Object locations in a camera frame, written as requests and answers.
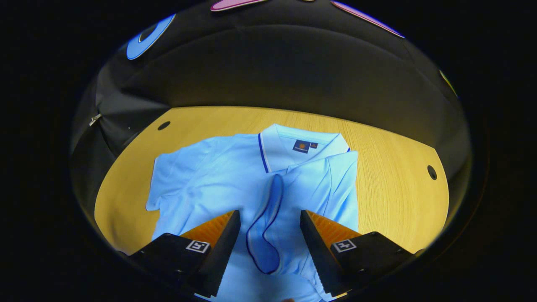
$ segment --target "shirt collar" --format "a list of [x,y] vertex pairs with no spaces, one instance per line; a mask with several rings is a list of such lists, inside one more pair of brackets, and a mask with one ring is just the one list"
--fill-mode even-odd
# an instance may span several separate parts
[[349,145],[340,133],[313,132],[273,124],[258,134],[259,150],[263,165],[265,166],[265,172],[267,173],[305,163],[295,162],[289,156],[288,151],[281,142],[280,134],[292,136],[299,140],[321,142],[326,145],[319,153],[306,162],[345,153],[349,150]]

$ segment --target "shirt sleeve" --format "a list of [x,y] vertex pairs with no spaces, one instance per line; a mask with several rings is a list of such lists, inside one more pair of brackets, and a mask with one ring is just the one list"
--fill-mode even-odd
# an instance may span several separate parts
[[155,159],[149,188],[147,211],[160,209],[162,197],[178,194],[209,158],[214,138],[197,142],[173,153],[161,154]]

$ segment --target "navy trim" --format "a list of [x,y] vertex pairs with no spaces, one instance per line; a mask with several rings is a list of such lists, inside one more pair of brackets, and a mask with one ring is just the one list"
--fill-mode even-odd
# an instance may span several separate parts
[[[276,267],[275,270],[271,270],[269,272],[264,272],[260,267],[259,265],[257,264],[257,261],[256,261],[256,258],[254,257],[254,255],[252,254],[252,252],[250,251],[250,245],[248,244],[248,233],[250,233],[250,230],[252,229],[252,227],[256,224],[256,222],[259,220],[259,218],[261,218],[263,216],[263,214],[265,214],[265,211],[267,209],[267,207],[269,206],[269,202],[271,201],[270,200],[270,195],[268,197],[268,202],[265,206],[265,208],[263,209],[262,213],[255,219],[255,221],[250,225],[250,227],[248,228],[248,231],[246,231],[246,249],[248,250],[248,254],[250,254],[250,257],[252,258],[253,260],[253,263],[256,265],[256,268],[266,274],[266,275],[270,275],[272,274],[273,272],[277,271],[278,268],[280,267],[280,261],[281,261],[281,257],[280,257],[280,253],[278,252],[278,249],[273,246],[268,240],[267,238],[265,237],[265,234],[267,232],[267,230],[269,229],[269,227],[272,225],[272,223],[276,220],[276,218],[278,217],[278,214],[280,212],[280,205],[281,205],[281,200],[283,199],[284,197],[284,184],[283,184],[283,181],[281,179],[281,176],[279,174],[276,174],[275,177],[280,177],[280,181],[281,181],[281,184],[280,184],[280,198],[279,198],[279,201],[278,201],[278,208],[276,209],[276,215],[274,215],[274,219],[268,224],[268,226],[265,228],[265,230],[263,231],[263,235],[262,235],[262,238],[263,240],[265,240],[266,243],[268,243],[268,245],[270,245],[275,251],[276,251],[276,255],[278,256],[278,266]],[[270,188],[270,191],[269,191],[269,194],[272,193],[272,185],[271,185],[271,188]]]
[[259,142],[259,151],[261,152],[261,159],[263,160],[263,165],[265,166],[265,172],[268,173],[269,169],[267,168],[267,163],[265,162],[265,154],[263,153],[263,145],[261,145],[261,133],[257,134],[257,140]]

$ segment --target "metal clip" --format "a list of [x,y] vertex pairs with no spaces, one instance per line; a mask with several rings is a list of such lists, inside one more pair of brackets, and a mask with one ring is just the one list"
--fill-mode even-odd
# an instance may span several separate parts
[[90,127],[91,125],[93,125],[98,119],[100,119],[100,117],[102,117],[103,115],[101,113],[99,113],[98,115],[94,116],[91,118],[91,122],[90,122]]

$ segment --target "black fabric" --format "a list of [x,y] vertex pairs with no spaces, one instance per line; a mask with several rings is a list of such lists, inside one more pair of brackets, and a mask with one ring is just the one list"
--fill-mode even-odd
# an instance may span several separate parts
[[[329,1],[271,0],[228,12],[210,12],[210,6],[180,12],[136,60],[126,58],[123,45],[101,72],[108,82],[100,81],[98,94],[114,89],[167,107],[320,113],[434,147],[448,179],[464,163],[469,140],[460,104],[438,67],[408,40]],[[147,125],[158,112],[131,120]],[[117,136],[110,138],[117,154],[132,132],[109,124],[103,127]]]
[[126,94],[116,86],[122,70],[111,70],[107,64],[99,73],[96,107],[103,115],[99,120],[110,151],[119,156],[126,142],[169,109],[162,103]]
[[95,200],[100,185],[116,158],[108,148],[99,121],[86,129],[71,156],[73,191],[91,221],[95,221]]
[[78,140],[86,131],[91,118],[98,114],[95,106],[95,96],[97,93],[97,77],[95,76],[78,101],[78,108],[72,120],[71,140],[69,145],[69,154],[72,155]]

